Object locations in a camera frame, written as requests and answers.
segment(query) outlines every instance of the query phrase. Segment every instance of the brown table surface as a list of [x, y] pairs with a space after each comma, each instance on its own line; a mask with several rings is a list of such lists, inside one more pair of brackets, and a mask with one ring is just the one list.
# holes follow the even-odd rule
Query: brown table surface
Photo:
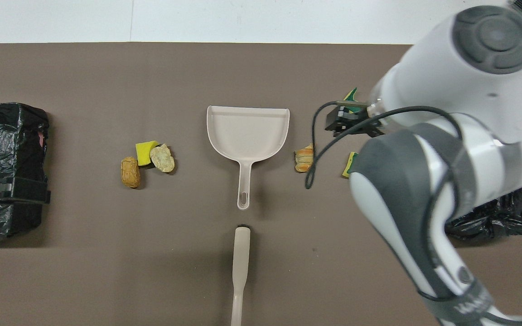
[[[334, 146], [311, 190], [292, 154], [319, 105], [355, 86], [366, 100], [407, 49], [0, 44], [0, 103], [44, 109], [52, 124], [52, 203], [40, 227], [0, 241], [0, 325], [228, 325], [241, 223], [253, 229], [244, 326], [436, 324], [340, 177], [368, 137]], [[208, 105], [290, 109], [284, 147], [253, 165], [247, 211], [238, 165], [207, 138]], [[170, 145], [178, 168], [126, 188], [120, 160], [149, 140]], [[522, 237], [459, 252], [502, 311], [522, 314]]]

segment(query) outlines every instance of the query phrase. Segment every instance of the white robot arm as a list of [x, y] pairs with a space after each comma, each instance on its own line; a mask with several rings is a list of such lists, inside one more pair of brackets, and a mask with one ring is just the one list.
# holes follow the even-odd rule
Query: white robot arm
[[[522, 325], [497, 311], [444, 233], [449, 219], [522, 187], [522, 18], [495, 6], [450, 17], [388, 71], [369, 104], [354, 127], [379, 120], [384, 135], [354, 160], [352, 195], [429, 310], [445, 326]], [[448, 119], [418, 111], [427, 107]]]

